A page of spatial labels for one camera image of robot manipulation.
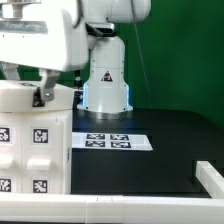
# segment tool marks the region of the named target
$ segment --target green wall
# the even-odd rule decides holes
[[[150,98],[134,27],[117,25],[126,44],[131,104],[195,111],[224,130],[224,0],[152,0],[150,16],[138,29]],[[84,80],[88,70],[82,71]],[[20,74],[39,79],[33,68],[20,67]],[[72,86],[73,80],[72,72],[63,73],[59,83]]]

